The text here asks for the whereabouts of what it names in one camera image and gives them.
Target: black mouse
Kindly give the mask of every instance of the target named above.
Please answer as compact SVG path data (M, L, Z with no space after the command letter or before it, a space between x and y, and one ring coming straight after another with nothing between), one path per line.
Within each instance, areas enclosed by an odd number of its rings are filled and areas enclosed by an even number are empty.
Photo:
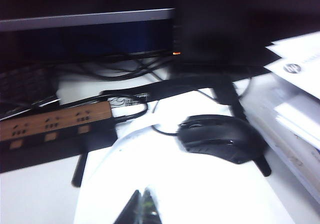
M194 115L179 125L177 137L191 153L241 164L261 157L265 140L248 122L226 115Z

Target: mouse cable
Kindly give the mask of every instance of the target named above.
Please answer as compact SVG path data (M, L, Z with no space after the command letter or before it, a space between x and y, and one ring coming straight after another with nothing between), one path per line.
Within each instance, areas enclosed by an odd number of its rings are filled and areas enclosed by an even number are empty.
M196 90L198 93L201 93L202 95L204 95L205 97L209 98L210 100L212 101L215 101L216 102L216 99L214 99L213 97L209 96L208 94L202 92L201 90ZM159 101L158 100L154 106L154 108L152 109L152 113L155 113L156 109L157 109L157 106L159 104ZM154 130L155 132L157 133L160 133L160 134L163 134L163 135L166 135L166 136L173 136L173 137L176 137L178 134L177 133L173 133L173 132L165 132L165 131L162 131L162 130L159 130L156 128L157 124L155 125L152 125L151 128L152 130Z

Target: power strip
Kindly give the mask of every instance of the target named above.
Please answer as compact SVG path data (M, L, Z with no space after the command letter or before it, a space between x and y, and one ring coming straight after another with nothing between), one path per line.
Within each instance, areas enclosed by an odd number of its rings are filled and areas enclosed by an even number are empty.
M110 147L117 139L108 101L0 122L0 173Z

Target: white desk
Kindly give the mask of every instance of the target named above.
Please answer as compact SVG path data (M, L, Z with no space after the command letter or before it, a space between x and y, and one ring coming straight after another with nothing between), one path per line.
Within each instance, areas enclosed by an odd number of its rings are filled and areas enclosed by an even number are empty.
M252 90L267 85L269 78L268 75L256 77ZM79 80L77 77L77 82L62 80L58 95L66 103L96 95L102 90L140 86L150 82L153 82L150 75L148 79L140 77L130 82L100 82L87 78ZM250 98L255 98L251 92L243 101ZM296 177L272 150L266 154L266 158L272 168L272 175L266 179L294 221L297 224L320 223L319 205ZM77 160L75 156L1 174L2 222L72 223L79 194L79 189L71 185ZM87 166L94 165L94 162L94 159L88 159Z

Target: keyboard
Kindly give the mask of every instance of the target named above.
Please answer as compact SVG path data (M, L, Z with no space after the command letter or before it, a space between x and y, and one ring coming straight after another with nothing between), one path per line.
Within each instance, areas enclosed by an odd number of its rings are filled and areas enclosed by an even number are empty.
M0 73L0 121L59 101L55 79L34 64Z

